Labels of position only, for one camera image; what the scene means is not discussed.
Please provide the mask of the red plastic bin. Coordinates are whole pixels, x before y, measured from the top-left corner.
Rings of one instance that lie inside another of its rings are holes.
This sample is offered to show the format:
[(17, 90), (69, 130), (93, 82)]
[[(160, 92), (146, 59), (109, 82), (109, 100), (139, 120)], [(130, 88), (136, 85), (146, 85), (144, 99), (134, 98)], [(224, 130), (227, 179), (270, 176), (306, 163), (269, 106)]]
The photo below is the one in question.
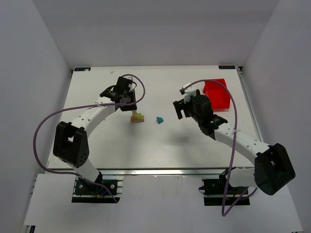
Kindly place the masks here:
[(215, 82), (205, 81), (203, 93), (209, 98), (213, 110), (229, 109), (231, 98), (224, 89), (224, 87), (227, 87), (225, 79), (214, 80)]

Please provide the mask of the teal wooden triangle block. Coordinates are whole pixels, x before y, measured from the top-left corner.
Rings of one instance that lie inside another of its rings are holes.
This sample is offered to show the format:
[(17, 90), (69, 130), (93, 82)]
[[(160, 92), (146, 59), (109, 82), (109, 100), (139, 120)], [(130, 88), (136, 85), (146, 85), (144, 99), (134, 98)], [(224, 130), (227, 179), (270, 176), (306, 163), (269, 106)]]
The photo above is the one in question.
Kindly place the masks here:
[(160, 124), (160, 123), (164, 122), (164, 120), (161, 117), (156, 117), (156, 122), (157, 122), (157, 124)]

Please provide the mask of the long natural wooden block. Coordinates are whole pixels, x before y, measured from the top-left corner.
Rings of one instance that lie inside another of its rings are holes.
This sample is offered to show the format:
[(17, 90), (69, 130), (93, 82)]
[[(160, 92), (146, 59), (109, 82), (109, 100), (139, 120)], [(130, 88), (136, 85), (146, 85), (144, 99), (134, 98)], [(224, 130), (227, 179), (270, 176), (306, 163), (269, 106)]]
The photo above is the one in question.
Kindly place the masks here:
[(132, 123), (141, 123), (144, 122), (144, 116), (142, 116), (141, 118), (137, 118), (137, 117), (130, 117), (130, 120)]

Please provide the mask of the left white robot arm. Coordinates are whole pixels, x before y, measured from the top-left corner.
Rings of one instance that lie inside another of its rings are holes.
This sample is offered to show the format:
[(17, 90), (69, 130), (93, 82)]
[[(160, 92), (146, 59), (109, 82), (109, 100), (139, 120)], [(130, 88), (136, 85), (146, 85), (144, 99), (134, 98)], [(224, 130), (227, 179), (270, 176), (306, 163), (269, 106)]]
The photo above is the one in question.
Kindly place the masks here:
[(121, 111), (137, 110), (134, 80), (120, 76), (117, 83), (106, 88), (98, 97), (94, 107), (70, 122), (60, 122), (56, 127), (53, 155), (68, 164), (82, 178), (101, 183), (102, 175), (89, 160), (90, 134), (108, 116)]

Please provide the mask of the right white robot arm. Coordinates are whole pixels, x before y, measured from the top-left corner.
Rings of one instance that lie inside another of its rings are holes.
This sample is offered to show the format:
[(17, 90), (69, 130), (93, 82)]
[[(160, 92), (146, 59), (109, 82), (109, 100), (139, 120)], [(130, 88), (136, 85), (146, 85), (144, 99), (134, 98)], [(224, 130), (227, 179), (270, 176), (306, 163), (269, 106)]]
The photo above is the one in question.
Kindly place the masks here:
[(283, 145), (269, 145), (235, 130), (226, 119), (214, 114), (207, 96), (190, 95), (174, 101), (173, 106), (179, 119), (193, 118), (203, 134), (231, 147), (252, 163), (251, 168), (227, 168), (220, 174), (220, 183), (228, 190), (255, 187), (272, 196), (296, 177)]

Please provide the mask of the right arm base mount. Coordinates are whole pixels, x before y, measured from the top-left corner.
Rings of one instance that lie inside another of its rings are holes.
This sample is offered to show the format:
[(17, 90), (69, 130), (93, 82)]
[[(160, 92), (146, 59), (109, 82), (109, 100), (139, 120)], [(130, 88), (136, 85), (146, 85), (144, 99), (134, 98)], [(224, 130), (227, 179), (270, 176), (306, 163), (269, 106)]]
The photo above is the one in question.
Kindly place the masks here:
[[(229, 185), (225, 206), (230, 206), (242, 194), (244, 187), (231, 187)], [(204, 196), (204, 206), (222, 206), (225, 183), (219, 179), (204, 179), (202, 186), (198, 188)]]

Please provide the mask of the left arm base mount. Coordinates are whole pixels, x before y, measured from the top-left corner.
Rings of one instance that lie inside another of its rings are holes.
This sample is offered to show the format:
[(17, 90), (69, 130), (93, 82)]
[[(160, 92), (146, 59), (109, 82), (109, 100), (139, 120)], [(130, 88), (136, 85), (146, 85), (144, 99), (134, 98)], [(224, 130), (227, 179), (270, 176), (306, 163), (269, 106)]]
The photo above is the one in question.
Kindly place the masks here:
[(103, 185), (114, 196), (115, 202), (107, 190), (103, 187), (89, 184), (80, 178), (76, 178), (72, 193), (72, 203), (118, 203), (123, 188), (122, 177), (103, 177)]

